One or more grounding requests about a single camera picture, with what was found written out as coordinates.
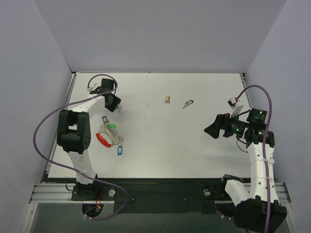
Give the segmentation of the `key with black tag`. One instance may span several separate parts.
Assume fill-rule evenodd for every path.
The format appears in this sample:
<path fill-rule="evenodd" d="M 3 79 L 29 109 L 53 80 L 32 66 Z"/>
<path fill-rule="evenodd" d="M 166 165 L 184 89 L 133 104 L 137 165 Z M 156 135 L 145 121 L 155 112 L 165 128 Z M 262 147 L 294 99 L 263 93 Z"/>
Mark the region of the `key with black tag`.
<path fill-rule="evenodd" d="M 191 104 L 193 104 L 194 101 L 193 100 L 189 100 L 189 101 L 186 101 L 184 106 L 183 106 L 183 109 L 185 109 L 186 107 L 190 106 Z"/>

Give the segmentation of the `red handle spring keyring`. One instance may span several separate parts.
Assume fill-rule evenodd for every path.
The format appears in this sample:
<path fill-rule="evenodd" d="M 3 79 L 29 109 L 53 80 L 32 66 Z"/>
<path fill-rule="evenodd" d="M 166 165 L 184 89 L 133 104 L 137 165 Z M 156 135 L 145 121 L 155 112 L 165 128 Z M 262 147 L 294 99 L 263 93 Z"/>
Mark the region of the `red handle spring keyring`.
<path fill-rule="evenodd" d="M 105 147 L 111 148 L 114 145 L 122 146 L 123 137 L 114 128 L 109 127 L 109 123 L 102 123 L 96 133 L 97 140 Z"/>

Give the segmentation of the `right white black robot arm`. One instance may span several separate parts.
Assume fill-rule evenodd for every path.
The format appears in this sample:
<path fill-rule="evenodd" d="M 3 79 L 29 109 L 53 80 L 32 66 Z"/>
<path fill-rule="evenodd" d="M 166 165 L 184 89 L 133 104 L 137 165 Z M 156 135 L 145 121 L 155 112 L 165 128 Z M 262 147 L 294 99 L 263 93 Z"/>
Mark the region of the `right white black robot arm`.
<path fill-rule="evenodd" d="M 275 138 L 271 131 L 265 131 L 267 111 L 251 109 L 245 122 L 239 116 L 229 113 L 218 114 L 215 121 L 204 129 L 214 139 L 223 130 L 228 138 L 236 135 L 243 137 L 250 157 L 250 190 L 245 189 L 239 177 L 225 174 L 222 183 L 217 186 L 218 195 L 231 198 L 234 208 L 236 227 L 258 233 L 273 233 L 287 216 L 287 209 L 281 206 L 276 193 L 273 159 Z"/>

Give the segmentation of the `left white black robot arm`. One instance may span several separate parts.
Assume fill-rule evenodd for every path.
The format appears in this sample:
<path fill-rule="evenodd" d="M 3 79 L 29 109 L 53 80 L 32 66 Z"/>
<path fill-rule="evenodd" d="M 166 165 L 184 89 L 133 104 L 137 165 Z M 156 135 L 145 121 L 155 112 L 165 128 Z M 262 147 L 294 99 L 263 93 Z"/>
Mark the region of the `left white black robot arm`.
<path fill-rule="evenodd" d="M 101 193 L 100 183 L 94 171 L 88 148 L 91 143 L 90 119 L 101 109 L 110 112 L 120 108 L 121 99 L 115 95 L 117 81 L 110 75 L 102 76 L 100 84 L 90 86 L 87 83 L 89 96 L 86 101 L 81 101 L 71 110 L 61 110 L 58 118 L 56 142 L 62 147 L 71 159 L 73 170 L 76 173 L 76 192 L 84 195 L 89 200 L 96 199 Z"/>

